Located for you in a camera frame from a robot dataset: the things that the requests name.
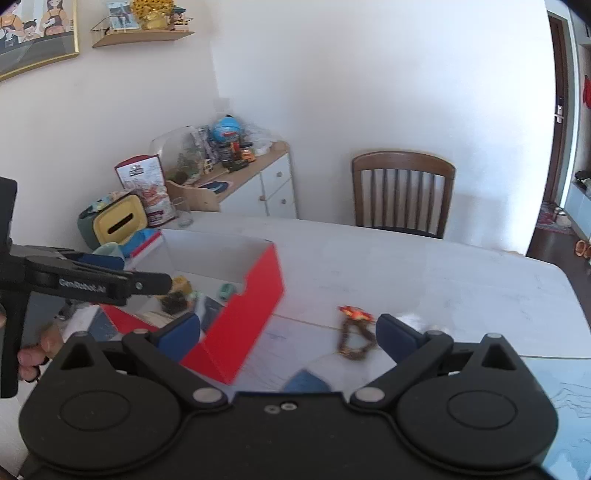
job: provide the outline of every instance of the wall shelf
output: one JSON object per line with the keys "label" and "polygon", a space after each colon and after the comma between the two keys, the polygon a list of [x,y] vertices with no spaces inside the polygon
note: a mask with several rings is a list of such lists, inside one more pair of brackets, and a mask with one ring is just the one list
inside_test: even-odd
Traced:
{"label": "wall shelf", "polygon": [[92,48],[107,47],[109,45],[121,45],[124,43],[138,43],[144,41],[174,41],[179,38],[193,35],[194,32],[177,30],[127,30],[122,32],[107,33],[94,43]]}

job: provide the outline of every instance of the bracelet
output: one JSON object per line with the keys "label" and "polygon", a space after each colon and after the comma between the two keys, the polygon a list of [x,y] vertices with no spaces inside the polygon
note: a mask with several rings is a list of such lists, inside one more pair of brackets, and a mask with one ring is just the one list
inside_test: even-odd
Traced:
{"label": "bracelet", "polygon": [[[375,335],[369,331],[369,325],[374,321],[374,318],[369,313],[354,307],[340,307],[339,310],[347,317],[341,327],[337,351],[349,360],[364,360],[369,351],[378,344]],[[359,334],[368,341],[365,346],[361,348],[351,348],[347,346],[352,326],[357,327]]]}

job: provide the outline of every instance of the blue object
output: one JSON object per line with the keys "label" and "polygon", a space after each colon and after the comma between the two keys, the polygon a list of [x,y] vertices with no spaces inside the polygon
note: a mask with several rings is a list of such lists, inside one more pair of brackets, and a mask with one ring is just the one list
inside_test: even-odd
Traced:
{"label": "blue object", "polygon": [[217,195],[218,193],[225,192],[229,186],[230,184],[226,181],[211,181],[205,185],[201,185],[199,188],[213,190]]}
{"label": "blue object", "polygon": [[180,362],[199,343],[201,329],[199,317],[186,313],[161,328],[155,334],[158,350],[175,362]]}
{"label": "blue object", "polygon": [[142,230],[138,230],[132,235],[125,245],[120,245],[119,247],[125,258],[129,258],[136,248],[138,248],[144,242],[147,242],[156,234],[158,234],[158,231],[154,230],[153,228],[144,228]]}
{"label": "blue object", "polygon": [[88,328],[88,333],[97,342],[109,342],[119,332],[111,323],[106,313],[102,309],[99,309]]}
{"label": "blue object", "polygon": [[425,344],[425,336],[388,314],[380,316],[375,325],[378,345],[399,364]]}
{"label": "blue object", "polygon": [[125,261],[121,257],[108,257],[107,255],[83,254],[76,261],[110,270],[123,270],[125,267]]}
{"label": "blue object", "polygon": [[227,115],[221,120],[218,120],[213,124],[212,134],[214,139],[219,143],[227,142],[224,134],[236,134],[239,135],[242,128],[234,117]]}
{"label": "blue object", "polygon": [[283,386],[285,393],[329,393],[328,383],[308,370],[300,370]]}

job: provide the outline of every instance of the doormat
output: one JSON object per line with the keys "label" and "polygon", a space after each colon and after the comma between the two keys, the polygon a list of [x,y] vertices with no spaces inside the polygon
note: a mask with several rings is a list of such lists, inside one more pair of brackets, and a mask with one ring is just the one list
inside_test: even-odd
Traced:
{"label": "doormat", "polygon": [[549,230],[550,232],[565,233],[566,235],[574,235],[574,230],[571,227],[560,226],[552,217],[554,216],[554,209],[556,205],[554,203],[542,203],[540,214],[538,215],[538,223],[536,228],[542,230]]}

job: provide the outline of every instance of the cabinet drawer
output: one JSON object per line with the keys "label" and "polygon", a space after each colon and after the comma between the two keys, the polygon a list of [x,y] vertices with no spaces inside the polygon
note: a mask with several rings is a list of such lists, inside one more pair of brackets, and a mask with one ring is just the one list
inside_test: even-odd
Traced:
{"label": "cabinet drawer", "polygon": [[250,217],[266,217],[267,207],[262,192],[261,176],[251,178],[220,203],[220,211]]}
{"label": "cabinet drawer", "polygon": [[262,184],[267,198],[271,198],[291,178],[290,156],[283,155],[261,172]]}
{"label": "cabinet drawer", "polygon": [[297,218],[294,189],[290,181],[267,199],[267,209],[270,217]]}

